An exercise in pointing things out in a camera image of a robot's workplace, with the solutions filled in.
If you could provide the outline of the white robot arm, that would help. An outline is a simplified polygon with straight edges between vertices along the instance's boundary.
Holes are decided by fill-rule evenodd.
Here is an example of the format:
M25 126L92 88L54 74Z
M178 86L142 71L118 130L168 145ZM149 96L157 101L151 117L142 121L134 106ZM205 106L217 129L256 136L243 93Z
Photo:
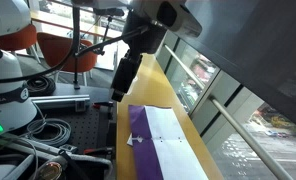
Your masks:
M0 36L23 30L30 24L24 0L0 0ZM37 110L29 97L17 58L0 48L0 135L31 122Z

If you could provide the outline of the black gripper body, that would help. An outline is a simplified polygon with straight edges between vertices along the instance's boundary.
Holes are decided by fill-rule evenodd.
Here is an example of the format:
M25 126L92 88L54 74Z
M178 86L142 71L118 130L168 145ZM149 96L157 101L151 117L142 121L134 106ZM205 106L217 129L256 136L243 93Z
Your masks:
M121 102L124 95L128 93L133 79L135 78L140 64L142 55L127 51L125 56L120 60L115 76L113 78L111 89L111 99Z

